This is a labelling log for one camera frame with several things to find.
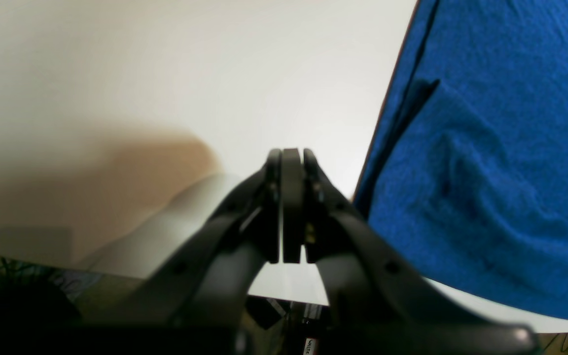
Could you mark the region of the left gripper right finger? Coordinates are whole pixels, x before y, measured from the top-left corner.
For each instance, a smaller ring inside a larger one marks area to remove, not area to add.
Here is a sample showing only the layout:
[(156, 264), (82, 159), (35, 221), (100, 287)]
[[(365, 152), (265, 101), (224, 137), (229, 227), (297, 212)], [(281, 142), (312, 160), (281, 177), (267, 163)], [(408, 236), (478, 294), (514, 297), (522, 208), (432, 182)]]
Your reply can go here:
[(425, 281), (331, 184), (308, 148), (293, 150), (293, 249), (316, 265), (331, 323), (319, 355), (538, 355), (526, 325), (487, 320)]

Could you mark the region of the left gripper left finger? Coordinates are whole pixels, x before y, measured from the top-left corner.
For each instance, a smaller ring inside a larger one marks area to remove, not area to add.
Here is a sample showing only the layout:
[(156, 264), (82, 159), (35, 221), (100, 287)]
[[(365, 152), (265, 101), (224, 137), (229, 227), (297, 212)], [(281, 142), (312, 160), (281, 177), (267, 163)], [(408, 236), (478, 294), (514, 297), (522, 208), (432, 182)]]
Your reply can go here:
[(131, 296), (103, 315), (53, 326), (32, 355), (249, 355), (240, 328), (248, 291), (280, 258), (282, 180), (288, 150), (275, 149), (203, 226)]

